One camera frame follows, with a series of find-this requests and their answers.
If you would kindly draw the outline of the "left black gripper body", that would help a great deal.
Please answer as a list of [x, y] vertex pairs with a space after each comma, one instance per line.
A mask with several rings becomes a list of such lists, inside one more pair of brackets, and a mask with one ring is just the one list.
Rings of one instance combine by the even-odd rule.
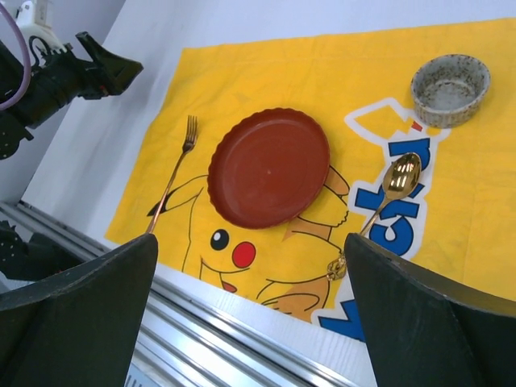
[[75, 97], [100, 99], [105, 86], [96, 78], [98, 68], [71, 52], [50, 56], [31, 78], [23, 96], [23, 125], [34, 129], [48, 120]]

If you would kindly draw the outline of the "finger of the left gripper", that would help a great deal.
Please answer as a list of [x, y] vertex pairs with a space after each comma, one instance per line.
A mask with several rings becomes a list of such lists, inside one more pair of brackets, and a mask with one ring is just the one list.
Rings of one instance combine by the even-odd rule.
[[76, 34], [91, 60], [79, 60], [84, 85], [80, 97], [109, 97], [122, 94], [143, 71], [135, 60], [107, 51], [88, 32]]

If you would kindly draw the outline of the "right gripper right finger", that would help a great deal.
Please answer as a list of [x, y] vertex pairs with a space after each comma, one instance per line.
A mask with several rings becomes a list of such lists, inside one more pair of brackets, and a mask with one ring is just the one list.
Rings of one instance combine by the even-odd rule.
[[379, 386], [513, 386], [515, 303], [352, 233], [347, 272]]

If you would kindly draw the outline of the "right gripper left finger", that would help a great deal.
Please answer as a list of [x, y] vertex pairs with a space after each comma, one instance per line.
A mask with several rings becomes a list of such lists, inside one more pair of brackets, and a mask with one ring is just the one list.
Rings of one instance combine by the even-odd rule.
[[144, 234], [94, 260], [1, 295], [3, 386], [122, 386], [152, 279]]

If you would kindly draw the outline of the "gold fork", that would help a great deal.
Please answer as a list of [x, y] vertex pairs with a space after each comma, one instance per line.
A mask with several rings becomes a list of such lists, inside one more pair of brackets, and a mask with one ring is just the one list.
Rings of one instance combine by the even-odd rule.
[[164, 208], [164, 202], [167, 198], [167, 195], [169, 194], [170, 189], [172, 188], [173, 182], [176, 179], [177, 172], [179, 168], [181, 167], [181, 164], [183, 163], [183, 160], [185, 157], [194, 149], [198, 139], [198, 118], [194, 115], [189, 115], [187, 117], [187, 125], [186, 125], [186, 133], [185, 133], [185, 140], [182, 144], [181, 154], [178, 157], [178, 160], [174, 166], [173, 172], [169, 178], [168, 184], [166, 185], [164, 192], [162, 193], [162, 196], [160, 198], [160, 201], [157, 204], [156, 210], [154, 211], [154, 214], [150, 220], [150, 223], [148, 224], [148, 227], [146, 229], [147, 234], [152, 234], [156, 224], [158, 222], [158, 219], [160, 217], [161, 211]]

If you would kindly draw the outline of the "gold spoon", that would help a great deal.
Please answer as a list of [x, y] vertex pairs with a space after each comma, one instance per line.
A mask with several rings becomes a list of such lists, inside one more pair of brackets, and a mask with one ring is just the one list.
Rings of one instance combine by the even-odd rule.
[[[407, 152], [392, 161], [381, 178], [379, 188], [383, 192], [380, 204], [375, 208], [367, 222], [361, 227], [359, 235], [367, 236], [372, 226], [381, 215], [384, 208], [391, 202], [405, 199], [414, 192], [418, 186], [422, 172], [421, 157], [415, 152]], [[326, 278], [328, 281], [337, 281], [345, 277], [347, 262], [343, 248], [339, 250], [338, 257], [327, 265]]]

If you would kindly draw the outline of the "yellow Pikachu placemat cloth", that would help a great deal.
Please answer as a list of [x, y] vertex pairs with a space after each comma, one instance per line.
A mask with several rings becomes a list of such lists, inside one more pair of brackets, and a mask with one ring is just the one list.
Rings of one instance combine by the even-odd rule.
[[[467, 123], [428, 127], [414, 115], [410, 79], [424, 63], [455, 52], [482, 60], [491, 86]], [[234, 125], [276, 107], [300, 110], [321, 125], [330, 179], [291, 223], [245, 230], [214, 210], [206, 174]], [[186, 49], [108, 240], [125, 243], [147, 228], [181, 154], [189, 115], [198, 118], [198, 139], [155, 229], [162, 264], [363, 340], [348, 279], [328, 281], [326, 268], [380, 204], [388, 164], [417, 152], [418, 188], [383, 209], [370, 239], [454, 281], [514, 299], [514, 19]]]

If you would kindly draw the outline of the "red round plate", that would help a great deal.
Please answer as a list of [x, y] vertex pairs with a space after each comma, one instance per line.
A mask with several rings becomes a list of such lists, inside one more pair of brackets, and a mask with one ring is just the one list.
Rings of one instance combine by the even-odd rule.
[[319, 195], [330, 167], [321, 125], [292, 108], [242, 119], [217, 145], [207, 193], [229, 223], [264, 229], [297, 217]]

